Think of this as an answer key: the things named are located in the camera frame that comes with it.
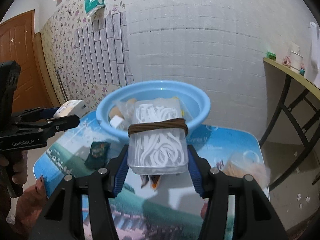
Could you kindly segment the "person left hand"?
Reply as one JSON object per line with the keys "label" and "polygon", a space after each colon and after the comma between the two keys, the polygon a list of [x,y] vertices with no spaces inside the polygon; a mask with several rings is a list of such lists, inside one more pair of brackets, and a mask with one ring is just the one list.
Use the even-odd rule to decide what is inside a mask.
{"label": "person left hand", "polygon": [[28,161],[28,151],[22,151],[21,154],[21,159],[18,162],[15,162],[13,164],[13,175],[11,180],[16,184],[16,185],[21,185],[23,186],[28,179],[28,174],[27,174],[27,161]]}

